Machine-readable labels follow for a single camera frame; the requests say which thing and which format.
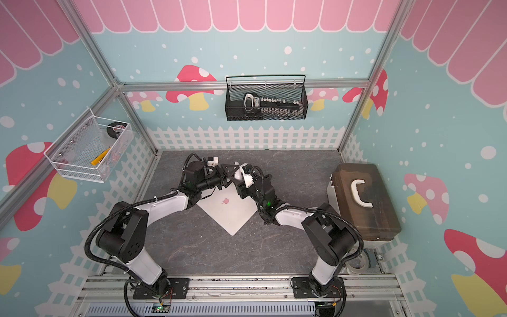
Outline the white wireless mouse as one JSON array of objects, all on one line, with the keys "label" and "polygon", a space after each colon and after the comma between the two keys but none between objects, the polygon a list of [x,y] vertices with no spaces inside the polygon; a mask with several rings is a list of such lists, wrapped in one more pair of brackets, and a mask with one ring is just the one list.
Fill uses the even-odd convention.
[{"label": "white wireless mouse", "polygon": [[253,178],[243,178],[242,177],[242,174],[240,172],[240,177],[239,178],[235,178],[236,180],[243,180],[245,183],[246,183],[246,187],[249,188],[251,185],[253,185]]}]

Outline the silver laptop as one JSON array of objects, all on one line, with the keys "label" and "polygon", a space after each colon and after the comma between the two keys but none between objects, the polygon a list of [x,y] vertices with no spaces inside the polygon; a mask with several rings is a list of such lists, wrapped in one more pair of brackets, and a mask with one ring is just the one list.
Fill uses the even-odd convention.
[{"label": "silver laptop", "polygon": [[203,190],[198,206],[231,236],[257,212],[255,201],[249,196],[241,199],[236,186]]}]

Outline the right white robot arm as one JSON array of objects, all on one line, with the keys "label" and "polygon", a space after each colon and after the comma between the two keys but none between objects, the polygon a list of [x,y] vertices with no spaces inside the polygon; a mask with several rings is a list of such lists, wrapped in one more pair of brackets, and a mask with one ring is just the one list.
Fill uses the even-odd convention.
[{"label": "right white robot arm", "polygon": [[359,257],[364,240],[350,221],[329,204],[319,207],[293,206],[278,198],[271,176],[258,166],[235,164],[232,181],[241,198],[255,201],[257,213],[267,225],[289,226],[303,230],[318,255],[309,274],[309,288],[317,297],[330,292],[335,276],[350,260]]}]

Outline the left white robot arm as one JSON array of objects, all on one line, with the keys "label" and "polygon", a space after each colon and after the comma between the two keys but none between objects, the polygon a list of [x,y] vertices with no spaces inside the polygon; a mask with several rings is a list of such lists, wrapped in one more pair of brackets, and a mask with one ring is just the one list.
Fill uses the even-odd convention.
[{"label": "left white robot arm", "polygon": [[238,163],[218,163],[217,157],[200,158],[191,153],[184,162],[176,188],[161,197],[135,203],[119,202],[110,214],[90,232],[85,255],[100,264],[112,265],[133,277],[153,297],[172,290],[167,273],[145,248],[148,227],[174,213],[187,210],[202,200],[206,190],[222,190],[242,180]]}]

